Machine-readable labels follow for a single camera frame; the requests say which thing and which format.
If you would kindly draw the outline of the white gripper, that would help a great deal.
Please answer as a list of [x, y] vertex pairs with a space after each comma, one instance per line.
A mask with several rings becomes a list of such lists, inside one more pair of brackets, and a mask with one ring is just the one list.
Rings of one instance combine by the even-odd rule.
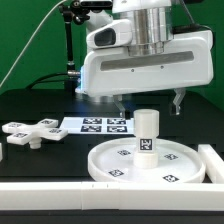
[[126, 118], [122, 94], [175, 89], [171, 112], [179, 115], [186, 89], [205, 85], [213, 79], [209, 30], [182, 33], [167, 42], [164, 52], [131, 57], [125, 47], [93, 50], [81, 70], [81, 90], [91, 96], [113, 96], [113, 102]]

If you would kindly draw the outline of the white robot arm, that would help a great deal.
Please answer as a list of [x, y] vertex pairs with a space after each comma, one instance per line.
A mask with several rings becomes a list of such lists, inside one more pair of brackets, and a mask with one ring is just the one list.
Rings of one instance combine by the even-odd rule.
[[80, 0], [90, 19], [81, 92], [111, 97], [121, 116], [124, 94], [172, 89], [179, 107], [188, 87], [213, 78], [213, 33], [195, 21], [174, 27], [171, 7], [184, 0]]

